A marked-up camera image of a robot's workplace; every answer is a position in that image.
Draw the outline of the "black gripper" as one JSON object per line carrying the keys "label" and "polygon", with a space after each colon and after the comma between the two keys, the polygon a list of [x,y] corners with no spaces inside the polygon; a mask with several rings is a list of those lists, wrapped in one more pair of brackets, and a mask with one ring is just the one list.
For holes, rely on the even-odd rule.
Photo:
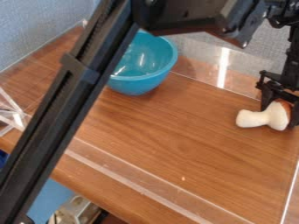
{"label": "black gripper", "polygon": [[271,73],[267,70],[259,72],[260,78],[256,88],[261,92],[260,110],[264,111],[271,102],[281,99],[289,102],[289,123],[292,129],[299,125],[299,96],[288,91],[299,91],[299,52],[288,49],[285,51],[287,59],[284,62],[283,72]]}

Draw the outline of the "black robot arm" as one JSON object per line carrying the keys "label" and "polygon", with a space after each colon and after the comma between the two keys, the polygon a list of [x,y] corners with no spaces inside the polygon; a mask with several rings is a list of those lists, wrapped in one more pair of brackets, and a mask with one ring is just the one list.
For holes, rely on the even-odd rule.
{"label": "black robot arm", "polygon": [[299,126],[299,0],[131,0],[133,20],[156,36],[207,32],[244,48],[263,22],[289,28],[281,73],[260,72],[260,108],[281,99],[291,103],[288,126]]}

